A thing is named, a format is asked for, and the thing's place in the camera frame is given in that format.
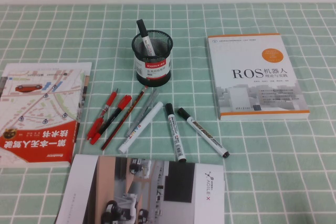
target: black cap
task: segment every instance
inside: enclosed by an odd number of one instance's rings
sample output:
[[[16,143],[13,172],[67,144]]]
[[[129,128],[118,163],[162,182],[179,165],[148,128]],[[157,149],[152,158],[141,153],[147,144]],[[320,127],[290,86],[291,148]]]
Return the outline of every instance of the black cap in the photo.
[[[143,22],[142,19],[139,19],[136,21],[136,24],[138,25],[138,29],[139,29],[139,32],[141,34],[141,37],[147,37],[148,36],[148,33],[147,33],[147,29],[145,27],[145,23]]]
[[[226,153],[223,154],[223,158],[227,158],[229,155],[230,155],[230,153],[226,152]]]
[[[171,103],[167,103],[165,105],[166,111],[168,115],[173,115],[174,114],[174,109],[173,109],[173,105]]]
[[[179,108],[177,113],[184,119],[187,121],[187,119],[191,116],[188,114],[188,112],[186,112],[183,108]]]

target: marker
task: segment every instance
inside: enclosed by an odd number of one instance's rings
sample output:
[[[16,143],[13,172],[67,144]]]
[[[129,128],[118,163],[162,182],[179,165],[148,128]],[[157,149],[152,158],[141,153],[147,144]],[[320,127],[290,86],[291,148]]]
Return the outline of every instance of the marker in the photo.
[[[155,115],[159,112],[162,108],[163,103],[158,102],[154,108],[145,116],[145,118],[141,121],[141,123],[132,131],[131,135],[127,137],[125,142],[119,147],[118,151],[121,154],[125,154],[128,148],[133,144],[135,139],[140,135],[140,133],[147,127],[147,125],[153,120]]]
[[[146,46],[146,50],[150,56],[155,56],[154,48],[152,46],[151,40],[149,39],[147,29],[142,19],[136,21],[138,25],[139,32],[141,34],[144,45]]]
[[[159,94],[158,89],[154,89],[153,93],[151,93],[145,105],[142,107],[140,113],[135,118],[134,122],[131,124],[130,128],[126,132],[125,137],[128,137],[132,133],[132,131],[135,129],[135,127],[137,127],[137,125],[142,121],[142,119],[145,117],[147,109],[149,108],[151,103],[155,100],[155,98],[158,96],[158,94]]]
[[[177,113],[187,121],[194,130],[207,141],[223,158],[227,158],[230,153],[214,139],[202,126],[200,126],[183,108],[179,108]]]
[[[168,114],[170,130],[172,131],[172,135],[173,135],[174,147],[175,147],[175,153],[177,155],[177,159],[179,162],[184,163],[187,161],[187,158],[184,155],[183,145],[180,140],[181,137],[180,137],[179,129],[177,128],[173,105],[171,103],[167,103],[165,105],[165,108]]]

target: red car illustration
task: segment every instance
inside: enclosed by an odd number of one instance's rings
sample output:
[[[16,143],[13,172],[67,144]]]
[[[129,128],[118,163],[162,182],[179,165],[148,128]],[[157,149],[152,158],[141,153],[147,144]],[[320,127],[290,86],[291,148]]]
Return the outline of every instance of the red car illustration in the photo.
[[[15,91],[22,93],[29,93],[35,90],[39,90],[42,88],[41,84],[32,84],[32,85],[19,85],[15,88]]]

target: red and white book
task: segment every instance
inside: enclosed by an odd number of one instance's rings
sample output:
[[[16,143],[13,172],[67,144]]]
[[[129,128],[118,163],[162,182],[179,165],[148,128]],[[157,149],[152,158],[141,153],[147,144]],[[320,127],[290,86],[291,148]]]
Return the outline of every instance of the red and white book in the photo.
[[[91,63],[6,66],[0,167],[70,165],[90,69]]]

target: white marker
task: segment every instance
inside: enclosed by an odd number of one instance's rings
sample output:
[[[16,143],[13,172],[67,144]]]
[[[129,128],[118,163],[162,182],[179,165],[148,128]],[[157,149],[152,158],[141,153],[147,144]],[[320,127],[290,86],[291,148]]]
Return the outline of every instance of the white marker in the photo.
[[[141,134],[141,132],[147,127],[147,125],[153,120],[155,115],[162,108],[162,102],[158,102],[154,108],[145,116],[145,118],[139,123],[139,125],[132,131],[132,133],[127,137],[126,141],[119,147],[118,151],[125,154],[128,148],[133,144],[135,139]]]
[[[173,135],[174,147],[175,147],[175,153],[177,154],[177,159],[179,162],[184,163],[187,161],[187,158],[184,155],[183,145],[181,142],[179,129],[177,128],[173,106],[171,103],[167,103],[165,107],[168,114],[170,130],[172,131]]]
[[[146,50],[150,56],[155,56],[154,48],[152,46],[151,40],[149,39],[147,29],[145,27],[145,24],[142,19],[139,19],[136,21],[136,24],[138,25],[139,32],[141,34],[143,43],[146,47]]]
[[[230,153],[214,139],[202,126],[200,126],[183,108],[179,108],[177,113],[191,125],[194,130],[207,141],[223,158],[227,158]]]

